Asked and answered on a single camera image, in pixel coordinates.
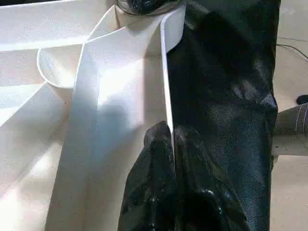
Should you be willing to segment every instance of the black plastic bag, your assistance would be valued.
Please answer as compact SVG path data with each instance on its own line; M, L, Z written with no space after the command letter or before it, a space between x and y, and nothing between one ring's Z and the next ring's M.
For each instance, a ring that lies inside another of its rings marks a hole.
M270 229L279 6L279 0L188 1L182 41L167 56L173 122L200 133L252 231Z
M194 129L150 128L128 175L119 231L249 231L228 177Z

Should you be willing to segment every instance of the curved edge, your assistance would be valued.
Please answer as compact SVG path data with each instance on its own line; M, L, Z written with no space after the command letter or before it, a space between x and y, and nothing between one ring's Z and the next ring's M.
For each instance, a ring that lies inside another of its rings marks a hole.
M38 53L37 53L37 67L38 67L38 71L39 71L39 74L40 76L45 80L45 82L49 83L50 85L56 87L56 88L63 88L63 89L71 89L71 88L66 88L66 87L61 87L57 84L54 84L52 82L50 82L44 75L44 73L42 72L42 69L40 68L40 64L39 64L39 58L41 56L41 50L42 48L38 49Z
M77 67L76 67L76 73L75 73L75 81L76 81L76 77L77 77L77 74L78 74L78 69L79 69L79 62L80 62L80 58L82 56L82 52L83 52L83 45L84 44L75 44L75 45L80 45L81 46L81 49L80 49L80 54L78 56L78 63L77 63ZM53 87L56 87L57 89L64 89L64 90L73 90L74 88L74 84L72 86L61 86L61 85L58 85L52 81L50 81L44 74L44 71L42 70L42 67L41 67L41 58L43 57L43 54L42 54L42 51L44 49L50 49L50 48L40 48L38 49L38 53L37 53L37 58L36 58L36 63L37 63L37 68L38 68L38 71L39 71L39 74L40 76L47 82L49 83L50 85L52 85Z

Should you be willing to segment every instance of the white plastic panel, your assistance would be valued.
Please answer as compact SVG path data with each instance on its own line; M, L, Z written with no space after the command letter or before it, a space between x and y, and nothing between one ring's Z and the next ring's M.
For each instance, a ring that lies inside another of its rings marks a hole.
M172 124L163 17L141 19L85 43L47 231L117 229L126 177L146 130L162 120ZM182 20L171 22L182 27ZM171 49L176 42L168 39Z
M82 45L43 48L38 51L40 75L57 88L72 89Z
M44 151L65 113L64 102L44 84L0 127L0 195Z
M166 52L185 6L137 17L114 2L0 7L0 230L116 230L145 131L172 129Z
M64 0L0 7L0 51L78 44L115 0Z

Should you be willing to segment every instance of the wire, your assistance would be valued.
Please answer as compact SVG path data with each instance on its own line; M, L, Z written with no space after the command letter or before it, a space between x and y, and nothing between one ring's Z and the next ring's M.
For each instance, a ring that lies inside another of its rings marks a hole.
M292 48L294 50L296 50L297 52L299 52L301 55L303 55L307 60L308 60L308 55L304 54L299 48L296 48L294 46L290 46L290 45L286 45L286 44L276 44L278 47L289 47Z

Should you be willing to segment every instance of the white surface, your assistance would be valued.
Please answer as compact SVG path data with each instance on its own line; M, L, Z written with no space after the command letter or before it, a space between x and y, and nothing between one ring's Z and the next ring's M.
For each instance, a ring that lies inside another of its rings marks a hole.
M82 45L44 48L38 51L37 65L41 76L51 85L72 89Z
M115 0L64 0L0 7L0 51L80 44Z
M163 16L145 18L85 44L47 231L116 230L146 129L161 120L172 124L163 28L182 28L182 20L169 20L184 9L162 24ZM179 36L168 37L168 49Z
M0 52L0 87L43 83L36 63L37 52Z
M307 175L308 157L279 157L272 172L271 231L307 230Z
M0 103L12 114L0 127L0 230L41 231L50 199L46 230L116 230L145 131L161 120L172 128L166 52L185 6L149 18L112 7L101 18L112 2L0 7L0 95L11 94Z
M39 89L41 84L0 87L0 126Z
M114 32L124 26L128 26L137 20L140 20L141 16L134 16L125 13L117 6L112 6L106 14L101 18L94 30L91 32L89 40Z
M306 0L282 0L278 36L308 41L308 3Z
M308 42L279 38L277 43L297 47L303 53L308 54ZM277 47L274 94L280 102L279 111L297 106L297 97L308 94L307 78L308 61L293 49Z
M308 2L282 0L278 36L308 40ZM308 54L308 42L278 39ZM296 106L308 94L308 63L292 49L277 47L274 94L279 111ZM308 227L308 157L280 156L272 172L271 231L304 231Z
M66 127L54 133L46 151L0 198L0 230L43 231Z
M44 84L0 127L0 195L46 148L65 114L64 102Z

